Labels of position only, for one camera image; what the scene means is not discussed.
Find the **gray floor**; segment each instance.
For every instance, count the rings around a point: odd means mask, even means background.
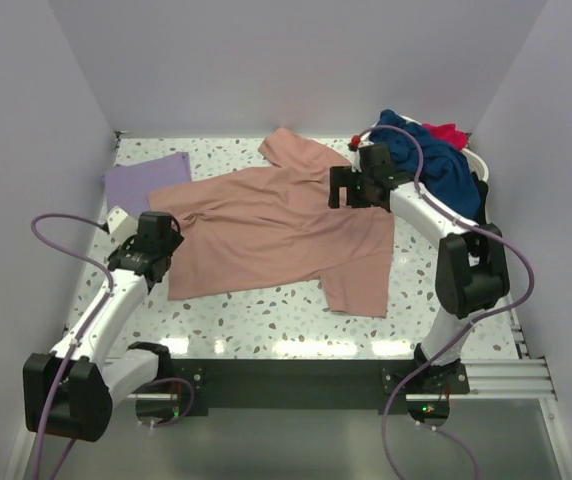
[[[459,401],[447,427],[475,452],[484,480],[560,478],[537,402]],[[457,445],[417,429],[408,417],[391,417],[389,438],[409,479],[473,478]],[[64,444],[47,439],[44,473]],[[99,442],[75,446],[57,478],[365,480],[394,474],[375,412],[213,410],[150,435],[137,425],[129,401]]]

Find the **white wall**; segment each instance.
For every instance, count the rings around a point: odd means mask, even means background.
[[[472,129],[545,0],[50,0],[116,129]]]
[[[473,139],[490,167],[493,218],[535,267],[520,318],[549,360],[572,444],[572,2],[548,2]]]
[[[0,0],[0,478],[23,421],[22,365],[61,333],[79,271],[30,220],[93,215],[111,139],[46,0]],[[47,231],[86,247],[86,229]]]

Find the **dark blue cloth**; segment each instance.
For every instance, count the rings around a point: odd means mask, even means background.
[[[377,125],[402,128],[417,139],[424,151],[424,168],[420,180],[428,191],[445,205],[469,219],[475,219],[481,205],[477,186],[462,152],[450,143],[433,137],[418,123],[404,120],[392,110],[382,111]],[[375,130],[370,134],[374,143],[385,142],[399,171],[417,171],[419,156],[412,142],[393,130]]]

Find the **white speckled tabletop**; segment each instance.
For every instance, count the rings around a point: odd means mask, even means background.
[[[132,165],[188,152],[196,181],[267,165],[257,152],[261,141],[122,139],[116,163]],[[349,156],[346,139],[317,141]],[[105,215],[104,206],[100,220]],[[96,260],[105,261],[114,248],[110,238],[98,231],[89,252]],[[166,299],[168,284],[164,281],[127,321],[109,357],[120,357],[128,345],[139,340],[163,343],[173,356],[189,358],[410,358],[415,344],[428,333],[439,306],[433,292],[436,259],[436,250],[417,230],[397,218],[386,319],[329,312],[318,281],[178,302]],[[93,267],[84,268],[67,325],[81,316],[102,281]],[[464,359],[518,358],[511,322],[511,315],[503,314],[475,327],[464,346]]]

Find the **pink shirt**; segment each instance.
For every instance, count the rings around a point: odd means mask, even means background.
[[[328,147],[280,128],[259,151],[273,166],[151,193],[184,236],[169,299],[320,279],[331,310],[385,317],[393,215],[328,208],[328,168],[349,165]]]

